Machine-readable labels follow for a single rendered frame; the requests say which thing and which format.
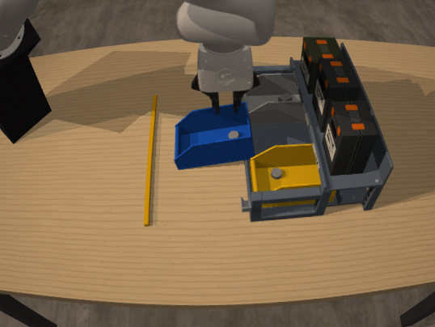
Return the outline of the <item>yellow open bin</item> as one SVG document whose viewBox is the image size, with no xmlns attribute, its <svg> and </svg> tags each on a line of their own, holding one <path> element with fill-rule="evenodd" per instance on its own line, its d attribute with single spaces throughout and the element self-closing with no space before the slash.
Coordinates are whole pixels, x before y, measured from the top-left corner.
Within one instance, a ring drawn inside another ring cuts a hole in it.
<svg viewBox="0 0 435 327">
<path fill-rule="evenodd" d="M 278 180 L 271 177 L 271 171 L 274 168 L 282 170 L 282 176 Z M 312 144 L 271 147 L 254 156 L 250 173 L 252 192 L 320 187 L 321 185 Z M 269 203 L 262 204 L 262 208 L 312 203 L 315 203 L 315 200 Z"/>
</svg>

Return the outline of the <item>blue bin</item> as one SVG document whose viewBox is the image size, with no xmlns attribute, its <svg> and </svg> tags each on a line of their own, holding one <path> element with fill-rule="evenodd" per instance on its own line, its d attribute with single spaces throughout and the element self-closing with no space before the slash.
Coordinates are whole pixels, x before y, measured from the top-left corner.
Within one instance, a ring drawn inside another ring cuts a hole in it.
<svg viewBox="0 0 435 327">
<path fill-rule="evenodd" d="M 241 104 L 238 113 L 234 112 L 234 104 L 219 106 L 219 114 L 212 107 L 192 110 L 175 125 L 175 161 L 180 170 L 255 156 L 247 102 Z M 239 138 L 229 139 L 229 132 L 234 130 Z"/>
</svg>

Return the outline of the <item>yellow bar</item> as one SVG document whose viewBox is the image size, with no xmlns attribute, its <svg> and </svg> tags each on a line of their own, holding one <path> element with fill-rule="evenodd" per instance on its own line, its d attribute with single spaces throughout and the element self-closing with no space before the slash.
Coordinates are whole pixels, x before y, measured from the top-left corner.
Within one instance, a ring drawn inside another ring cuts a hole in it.
<svg viewBox="0 0 435 327">
<path fill-rule="evenodd" d="M 147 157 L 147 169 L 146 169 L 146 194 L 145 194 L 145 210 L 144 210 L 144 226 L 150 226 L 150 188 L 151 188 L 151 173 L 152 173 L 152 160 L 153 160 L 153 148 L 154 148 L 154 127 L 157 108 L 157 95 L 153 95 L 151 119 L 150 119 L 150 136 L 148 146 Z"/>
</svg>

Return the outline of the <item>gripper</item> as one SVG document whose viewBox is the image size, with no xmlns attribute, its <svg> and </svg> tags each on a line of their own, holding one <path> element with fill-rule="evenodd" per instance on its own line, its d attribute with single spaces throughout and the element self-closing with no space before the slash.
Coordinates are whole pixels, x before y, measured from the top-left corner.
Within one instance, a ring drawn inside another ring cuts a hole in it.
<svg viewBox="0 0 435 327">
<path fill-rule="evenodd" d="M 233 92 L 234 112 L 238 113 L 243 95 L 259 85 L 260 80 L 253 71 L 251 46 L 244 45 L 233 53 L 215 53 L 199 44 L 192 89 L 210 97 L 216 114 L 220 113 L 218 92 Z"/>
</svg>

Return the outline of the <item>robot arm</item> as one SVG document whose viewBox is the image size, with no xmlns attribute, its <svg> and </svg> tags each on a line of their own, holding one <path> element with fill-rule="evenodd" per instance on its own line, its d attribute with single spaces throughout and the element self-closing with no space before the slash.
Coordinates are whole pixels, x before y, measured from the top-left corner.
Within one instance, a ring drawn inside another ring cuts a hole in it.
<svg viewBox="0 0 435 327">
<path fill-rule="evenodd" d="M 39 1 L 0 0 L 0 60 L 19 47 L 24 22 L 33 15 Z M 182 1 L 175 15 L 175 29 L 182 40 L 204 43 L 215 53 L 233 53 L 244 45 L 264 45 L 272 37 L 275 0 Z"/>
</svg>

